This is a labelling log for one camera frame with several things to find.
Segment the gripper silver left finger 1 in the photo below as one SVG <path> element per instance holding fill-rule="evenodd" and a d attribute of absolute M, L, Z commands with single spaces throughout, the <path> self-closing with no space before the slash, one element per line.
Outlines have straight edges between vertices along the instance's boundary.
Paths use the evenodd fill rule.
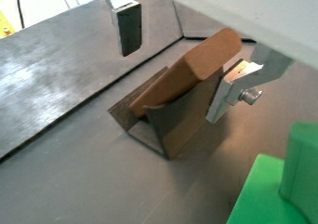
<path fill-rule="evenodd" d="M 142 46 L 142 5 L 135 0 L 106 0 L 113 10 L 113 19 L 123 57 Z"/>

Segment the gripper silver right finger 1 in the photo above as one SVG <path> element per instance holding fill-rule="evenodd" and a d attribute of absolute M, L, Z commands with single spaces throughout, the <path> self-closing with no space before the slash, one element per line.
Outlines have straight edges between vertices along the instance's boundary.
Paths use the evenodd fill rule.
<path fill-rule="evenodd" d="M 221 79 L 206 120 L 216 124 L 228 109 L 240 101 L 253 105 L 262 95 L 257 86 L 278 79 L 293 63 L 294 59 L 268 46 L 257 44 L 252 61 L 241 59 Z"/>

